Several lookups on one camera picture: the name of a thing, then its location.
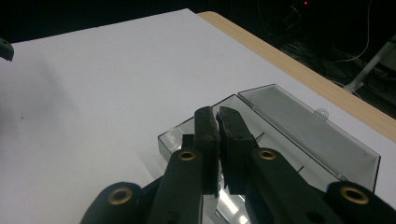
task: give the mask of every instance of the white cable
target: white cable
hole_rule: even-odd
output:
[[[354,60],[358,59],[364,52],[366,52],[367,48],[369,47],[369,43],[370,43],[370,8],[371,8],[372,2],[373,2],[373,0],[370,0],[369,6],[367,8],[367,43],[366,43],[366,47],[364,48],[363,52],[354,58],[335,61],[332,63],[346,63],[346,62],[354,61]]]

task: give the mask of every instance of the black floor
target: black floor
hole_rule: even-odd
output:
[[[304,18],[309,16],[303,14],[306,8],[301,4],[296,4],[303,2],[297,0],[6,0],[0,7],[0,37],[10,43],[16,43],[186,7],[193,12],[212,10],[269,42],[337,85],[346,85],[369,60],[366,57],[362,61],[333,63],[350,56],[342,50],[330,48],[326,42],[316,41],[318,40],[316,34],[332,37],[336,34],[335,31],[339,26],[335,24],[335,26],[327,26],[323,29],[321,26],[316,27],[318,23],[305,20]],[[326,7],[320,10],[329,11]],[[362,9],[355,11],[357,13],[364,12]],[[313,28],[318,28],[318,31],[313,32]],[[352,41],[352,43],[364,44],[363,37],[355,39],[356,41]],[[396,81],[394,81],[396,78],[392,78],[392,76],[387,70],[377,68],[365,79],[364,86],[355,94],[363,101],[396,119]]]

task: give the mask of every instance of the white tabletop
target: white tabletop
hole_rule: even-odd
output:
[[[396,144],[188,10],[13,45],[0,61],[0,223],[79,223],[105,187],[166,166],[157,136],[227,96],[276,83],[382,156]]]

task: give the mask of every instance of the open box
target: open box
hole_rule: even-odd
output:
[[[276,84],[232,95],[213,105],[213,113],[221,106],[239,111],[259,146],[282,153],[311,186],[326,191],[330,183],[346,180],[375,190],[380,155],[331,123],[325,109],[310,108]],[[167,161],[180,149],[183,134],[194,134],[194,118],[158,136]],[[221,189],[217,216],[247,223],[244,198]]]

